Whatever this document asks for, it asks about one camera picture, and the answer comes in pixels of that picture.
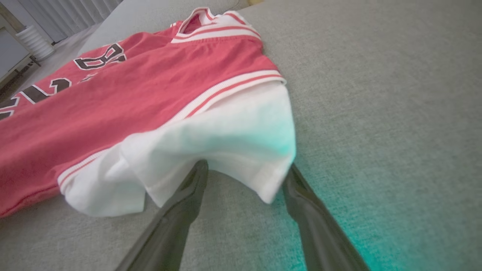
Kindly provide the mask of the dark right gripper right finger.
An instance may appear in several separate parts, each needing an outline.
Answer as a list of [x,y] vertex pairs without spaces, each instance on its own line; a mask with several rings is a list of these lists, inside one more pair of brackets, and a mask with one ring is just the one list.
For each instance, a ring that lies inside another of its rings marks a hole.
[[296,221],[308,271],[368,271],[369,267],[295,164],[286,176],[287,212]]

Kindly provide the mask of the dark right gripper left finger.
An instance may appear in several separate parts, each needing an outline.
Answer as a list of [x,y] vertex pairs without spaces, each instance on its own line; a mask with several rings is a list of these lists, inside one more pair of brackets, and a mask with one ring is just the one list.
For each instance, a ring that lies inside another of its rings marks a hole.
[[191,224],[207,185],[208,163],[197,161],[125,255],[117,271],[178,271]]

